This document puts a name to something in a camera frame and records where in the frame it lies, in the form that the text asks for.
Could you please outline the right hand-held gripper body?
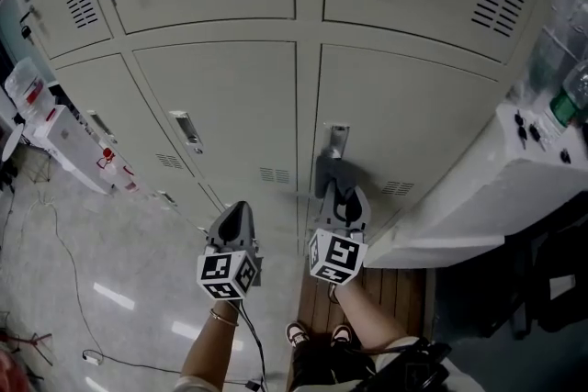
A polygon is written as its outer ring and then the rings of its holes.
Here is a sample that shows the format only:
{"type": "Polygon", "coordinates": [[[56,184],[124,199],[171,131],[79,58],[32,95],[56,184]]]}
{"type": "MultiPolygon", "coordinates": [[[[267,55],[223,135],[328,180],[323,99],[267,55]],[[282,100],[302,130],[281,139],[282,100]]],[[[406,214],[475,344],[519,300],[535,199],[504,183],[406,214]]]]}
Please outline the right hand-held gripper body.
{"type": "Polygon", "coordinates": [[[348,216],[345,208],[322,208],[308,243],[310,275],[340,286],[355,278],[368,251],[364,233],[370,219],[369,209],[348,216]]]}

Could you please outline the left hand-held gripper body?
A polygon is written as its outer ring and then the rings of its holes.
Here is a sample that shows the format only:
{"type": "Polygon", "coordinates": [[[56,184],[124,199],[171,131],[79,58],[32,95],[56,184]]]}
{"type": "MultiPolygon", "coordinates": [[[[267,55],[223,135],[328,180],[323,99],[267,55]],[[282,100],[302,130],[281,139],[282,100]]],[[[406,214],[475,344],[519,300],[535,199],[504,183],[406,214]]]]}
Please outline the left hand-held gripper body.
{"type": "Polygon", "coordinates": [[[215,300],[244,300],[252,286],[261,285],[263,258],[255,233],[232,241],[206,232],[204,252],[197,260],[198,285],[215,300]]]}

